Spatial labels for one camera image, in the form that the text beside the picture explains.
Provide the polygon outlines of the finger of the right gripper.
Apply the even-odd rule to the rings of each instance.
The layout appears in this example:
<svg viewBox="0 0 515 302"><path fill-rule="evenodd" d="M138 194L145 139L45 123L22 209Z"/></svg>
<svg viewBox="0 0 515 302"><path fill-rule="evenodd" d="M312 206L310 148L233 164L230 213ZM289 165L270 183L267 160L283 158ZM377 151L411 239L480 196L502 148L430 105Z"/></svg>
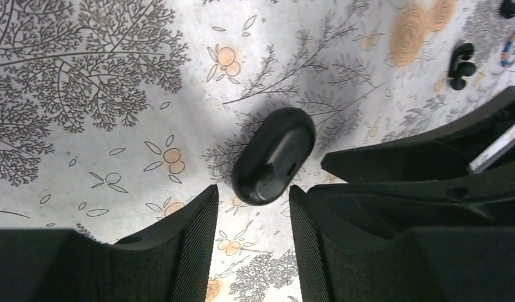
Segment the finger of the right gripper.
<svg viewBox="0 0 515 302"><path fill-rule="evenodd" d="M515 86L439 128L367 147L330 152L321 167L350 182L447 180L515 124Z"/></svg>

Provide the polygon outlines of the black earbud charging case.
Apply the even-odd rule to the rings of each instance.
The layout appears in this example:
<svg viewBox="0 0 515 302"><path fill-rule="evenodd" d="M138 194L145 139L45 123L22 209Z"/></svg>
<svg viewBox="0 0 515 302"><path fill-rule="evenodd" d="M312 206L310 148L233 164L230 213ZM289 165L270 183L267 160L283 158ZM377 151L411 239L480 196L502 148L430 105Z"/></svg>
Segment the black earbud charging case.
<svg viewBox="0 0 515 302"><path fill-rule="evenodd" d="M232 169L232 189L244 203L264 206L277 200L315 145L310 115L285 107L268 115Z"/></svg>

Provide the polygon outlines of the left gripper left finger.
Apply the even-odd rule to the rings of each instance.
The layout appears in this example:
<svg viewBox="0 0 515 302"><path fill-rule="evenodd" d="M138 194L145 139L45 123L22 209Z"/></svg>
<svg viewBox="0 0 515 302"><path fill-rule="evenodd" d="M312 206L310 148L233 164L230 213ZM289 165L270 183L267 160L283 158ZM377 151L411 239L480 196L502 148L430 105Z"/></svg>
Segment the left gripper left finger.
<svg viewBox="0 0 515 302"><path fill-rule="evenodd" d="M0 301L204 301L218 187L116 243L66 229L0 230Z"/></svg>

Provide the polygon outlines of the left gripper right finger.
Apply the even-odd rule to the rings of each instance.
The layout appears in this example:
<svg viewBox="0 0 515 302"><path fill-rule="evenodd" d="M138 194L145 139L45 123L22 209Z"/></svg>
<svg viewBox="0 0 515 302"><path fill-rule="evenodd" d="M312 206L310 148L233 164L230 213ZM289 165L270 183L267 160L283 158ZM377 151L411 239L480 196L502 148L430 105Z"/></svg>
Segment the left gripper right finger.
<svg viewBox="0 0 515 302"><path fill-rule="evenodd" d="M304 301L515 301L515 161L424 182L292 186Z"/></svg>

